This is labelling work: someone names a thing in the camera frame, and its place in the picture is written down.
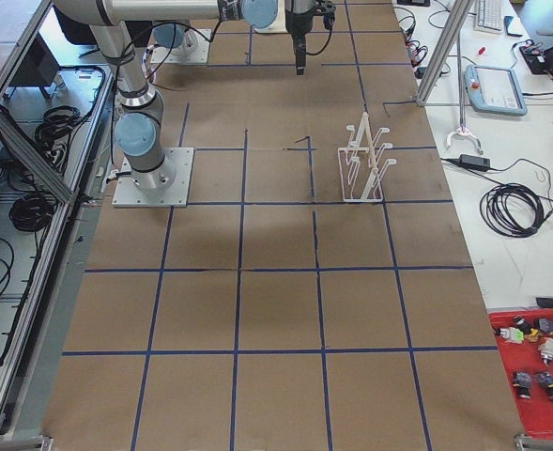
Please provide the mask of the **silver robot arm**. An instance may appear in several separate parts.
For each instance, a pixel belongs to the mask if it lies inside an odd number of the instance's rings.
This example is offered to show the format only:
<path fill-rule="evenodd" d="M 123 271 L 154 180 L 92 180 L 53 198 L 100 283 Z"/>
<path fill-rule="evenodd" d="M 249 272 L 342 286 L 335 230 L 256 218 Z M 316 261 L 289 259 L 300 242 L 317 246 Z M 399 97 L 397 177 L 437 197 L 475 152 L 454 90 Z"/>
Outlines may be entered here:
<path fill-rule="evenodd" d="M 199 44 L 196 33 L 190 29 L 189 23 L 158 24 L 152 34 L 157 44 L 170 50 L 172 53 L 189 54 Z"/>
<path fill-rule="evenodd" d="M 255 29 L 277 18 L 276 1 L 56 1 L 54 5 L 75 22 L 87 25 L 105 60 L 112 65 L 117 100 L 124 114 L 115 125 L 115 138 L 131 166 L 134 186 L 158 191 L 173 184 L 176 166 L 160 143 L 163 101 L 136 60 L 128 21 L 171 24 L 172 37 L 182 38 L 191 20 L 217 23 L 245 21 Z"/>

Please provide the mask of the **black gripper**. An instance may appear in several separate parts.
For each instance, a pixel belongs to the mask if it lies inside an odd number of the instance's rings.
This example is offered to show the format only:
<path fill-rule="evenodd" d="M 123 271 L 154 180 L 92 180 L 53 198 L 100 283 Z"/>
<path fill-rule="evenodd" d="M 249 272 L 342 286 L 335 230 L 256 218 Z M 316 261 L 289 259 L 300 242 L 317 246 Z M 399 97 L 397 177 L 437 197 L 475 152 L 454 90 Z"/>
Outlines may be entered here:
<path fill-rule="evenodd" d="M 305 35 L 312 30 L 315 16 L 324 17 L 325 27 L 331 29 L 335 20 L 335 5 L 331 1 L 319 0 L 284 1 L 285 28 L 293 38 L 297 75 L 303 75 L 306 69 Z"/>

